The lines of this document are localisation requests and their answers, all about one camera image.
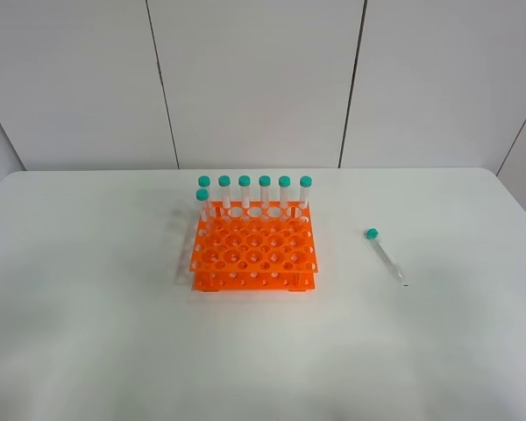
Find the test tube with teal cap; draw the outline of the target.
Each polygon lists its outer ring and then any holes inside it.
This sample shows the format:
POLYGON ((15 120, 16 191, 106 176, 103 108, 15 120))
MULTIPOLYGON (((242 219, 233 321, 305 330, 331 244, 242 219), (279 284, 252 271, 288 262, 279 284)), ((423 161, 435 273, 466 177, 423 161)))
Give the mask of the test tube with teal cap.
POLYGON ((380 243, 380 235, 376 228, 368 228, 364 231, 364 236, 370 243, 373 250, 376 252, 380 260, 386 266, 388 272, 401 284, 404 284, 404 276, 400 267, 392 260, 382 244, 380 243))

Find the orange test tube rack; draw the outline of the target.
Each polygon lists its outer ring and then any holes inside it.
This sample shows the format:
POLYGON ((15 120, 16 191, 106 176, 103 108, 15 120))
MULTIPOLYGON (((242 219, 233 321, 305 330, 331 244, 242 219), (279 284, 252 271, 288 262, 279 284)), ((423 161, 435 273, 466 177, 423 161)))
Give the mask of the orange test tube rack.
POLYGON ((193 289, 204 292, 313 290, 318 263, 310 207, 252 201, 246 210, 233 201, 225 209, 214 201, 199 218, 189 271, 193 289))

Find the second row tube teal cap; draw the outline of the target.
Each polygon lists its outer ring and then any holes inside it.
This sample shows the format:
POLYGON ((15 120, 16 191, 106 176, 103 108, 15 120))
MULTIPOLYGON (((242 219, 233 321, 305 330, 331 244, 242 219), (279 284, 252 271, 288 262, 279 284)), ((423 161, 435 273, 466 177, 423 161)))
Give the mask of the second row tube teal cap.
POLYGON ((199 236, 206 236, 210 233, 213 224, 212 204, 210 193, 206 188, 200 188, 195 193, 196 200, 200 206, 199 224, 197 233, 199 236))

